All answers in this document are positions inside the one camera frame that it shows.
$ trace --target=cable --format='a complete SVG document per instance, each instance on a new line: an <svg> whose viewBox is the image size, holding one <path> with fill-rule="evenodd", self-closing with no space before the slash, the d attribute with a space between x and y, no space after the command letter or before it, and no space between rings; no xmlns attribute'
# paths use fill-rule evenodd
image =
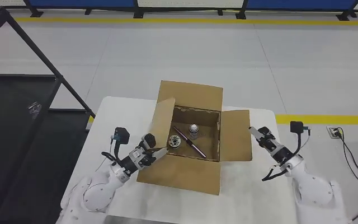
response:
<svg viewBox="0 0 358 224"><path fill-rule="evenodd" d="M297 149L296 151L293 153L292 157L294 157L295 155L297 155L297 153L300 151L301 149L301 134L297 134L298 135L298 142L297 142Z"/></svg>
<svg viewBox="0 0 358 224"><path fill-rule="evenodd" d="M272 173L272 171L273 171L273 169L270 170L270 173L269 173L267 176L265 176L265 177L262 179L262 181L272 180L273 178L276 178L276 177L278 177L278 176L282 176L282 175L284 175L285 173L287 173L287 169L285 169L284 171L279 172L278 174L269 176L269 175Z"/></svg>
<svg viewBox="0 0 358 224"><path fill-rule="evenodd" d="M348 164L348 166L349 166L349 169L352 171L354 177L358 180L358 176L354 173L354 171L353 171L353 169L352 169L350 163L348 162L347 153L346 153L346 148L347 148L347 150L349 151L349 153L351 154L351 157L352 157L352 160L353 160L354 165L355 165L356 168L358 169L358 165L357 165L356 160L354 159L353 153L352 153L351 150L348 148L348 146L347 146L347 144L346 144L346 142L345 142L345 133L344 133L344 131L343 131L343 128L338 127L337 130L338 130L337 135L338 135L338 137L339 137L339 138L342 140L342 142L343 142L343 152L344 152L344 154L345 154L346 162L347 162L347 164Z"/></svg>
<svg viewBox="0 0 358 224"><path fill-rule="evenodd" d="M112 151L112 141L111 141L111 146L110 146L110 152L109 154L111 154ZM101 162L100 166L97 168L97 170L99 170L101 168L101 166L103 165L103 163L106 161L107 157Z"/></svg>
<svg viewBox="0 0 358 224"><path fill-rule="evenodd" d="M354 220L356 220L357 218L358 218L358 214L354 218L352 218L352 222L354 222Z"/></svg>
<svg viewBox="0 0 358 224"><path fill-rule="evenodd" d="M308 142L308 140L309 140L309 137L310 137L310 133L308 134L308 138L307 138L307 140L303 143L303 145L301 146L301 148L303 148L303 147L307 144L307 142Z"/></svg>

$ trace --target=blue wall panel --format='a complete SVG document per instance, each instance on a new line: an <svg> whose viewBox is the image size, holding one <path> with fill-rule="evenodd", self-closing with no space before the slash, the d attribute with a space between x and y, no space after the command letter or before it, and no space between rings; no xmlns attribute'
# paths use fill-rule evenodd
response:
<svg viewBox="0 0 358 224"><path fill-rule="evenodd" d="M133 7L133 0L30 0L33 6Z"/></svg>
<svg viewBox="0 0 358 224"><path fill-rule="evenodd" d="M302 10L346 10L354 0L248 0L248 8L282 8Z"/></svg>

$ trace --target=round object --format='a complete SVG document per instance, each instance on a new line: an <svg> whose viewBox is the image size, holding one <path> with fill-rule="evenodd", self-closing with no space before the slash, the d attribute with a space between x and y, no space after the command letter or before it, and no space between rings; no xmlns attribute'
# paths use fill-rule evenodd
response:
<svg viewBox="0 0 358 224"><path fill-rule="evenodd" d="M179 148L181 143L181 139L179 136L170 136L169 138L169 145L173 148L173 149L177 149Z"/></svg>
<svg viewBox="0 0 358 224"><path fill-rule="evenodd" d="M189 133L190 133L191 139L193 139L193 140L197 139L197 135L199 133L199 126L197 126L196 124L190 125Z"/></svg>

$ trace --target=yellow floor line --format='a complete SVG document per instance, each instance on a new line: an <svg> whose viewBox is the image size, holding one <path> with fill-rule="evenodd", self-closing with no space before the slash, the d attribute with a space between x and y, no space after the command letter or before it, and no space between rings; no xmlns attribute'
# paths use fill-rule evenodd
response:
<svg viewBox="0 0 358 224"><path fill-rule="evenodd" d="M294 114L276 114L277 124L290 124L290 121L300 121L304 124L348 124L358 125L358 116L353 115L294 115Z"/></svg>
<svg viewBox="0 0 358 224"><path fill-rule="evenodd" d="M68 23L103 23L103 24L122 24L122 23L172 23L172 24L272 24L272 25L343 25L357 26L358 21L314 21L314 20L236 20L227 18L61 18L61 17L41 17L15 18L17 22L68 22Z"/></svg>

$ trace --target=cardboard box flap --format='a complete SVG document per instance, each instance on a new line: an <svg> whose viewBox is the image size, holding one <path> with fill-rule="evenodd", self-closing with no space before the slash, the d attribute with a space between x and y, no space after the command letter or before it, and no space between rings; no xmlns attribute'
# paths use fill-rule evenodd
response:
<svg viewBox="0 0 358 224"><path fill-rule="evenodd" d="M158 101L175 98L177 106L222 110L223 88L185 82L162 81Z"/></svg>
<svg viewBox="0 0 358 224"><path fill-rule="evenodd" d="M149 132L156 138L156 148L167 146L167 139L173 117L175 99L170 98L157 103L154 111L152 125Z"/></svg>
<svg viewBox="0 0 358 224"><path fill-rule="evenodd" d="M220 161L251 161L251 135L248 110L222 111Z"/></svg>
<svg viewBox="0 0 358 224"><path fill-rule="evenodd" d="M140 170L137 181L219 195L220 163L165 155Z"/></svg>

